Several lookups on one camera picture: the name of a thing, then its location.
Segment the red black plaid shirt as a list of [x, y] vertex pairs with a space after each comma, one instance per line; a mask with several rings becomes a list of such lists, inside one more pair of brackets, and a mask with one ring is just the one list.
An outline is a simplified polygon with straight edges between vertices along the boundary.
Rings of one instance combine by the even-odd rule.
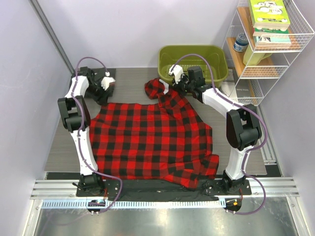
[[159, 78], [144, 90], [156, 104], [109, 103], [90, 125], [98, 170], [121, 179], [162, 179], [195, 189], [215, 178], [212, 128], [189, 101]]

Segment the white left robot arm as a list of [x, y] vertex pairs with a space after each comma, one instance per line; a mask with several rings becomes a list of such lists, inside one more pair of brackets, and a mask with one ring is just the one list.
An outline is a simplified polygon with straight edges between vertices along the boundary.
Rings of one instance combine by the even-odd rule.
[[87, 94], [98, 105], [104, 105], [112, 96], [115, 80], [106, 68], [79, 68], [73, 73], [67, 94], [58, 99], [61, 121], [76, 146], [80, 163], [80, 177], [76, 185], [82, 194], [100, 196], [105, 189], [102, 177], [96, 173], [96, 164], [89, 135], [91, 117], [85, 103]]

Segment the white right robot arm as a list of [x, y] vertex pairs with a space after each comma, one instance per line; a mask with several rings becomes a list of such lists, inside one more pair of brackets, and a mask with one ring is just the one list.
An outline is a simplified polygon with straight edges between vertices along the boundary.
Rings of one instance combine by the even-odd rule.
[[245, 184], [244, 171], [251, 149], [261, 138], [262, 131], [254, 105], [237, 103], [205, 83], [201, 67], [192, 66], [187, 73], [173, 65], [168, 74], [173, 77], [173, 87], [183, 94], [190, 93], [201, 103], [219, 112], [226, 119], [226, 139], [231, 146], [227, 167], [221, 181], [222, 190], [234, 194]]

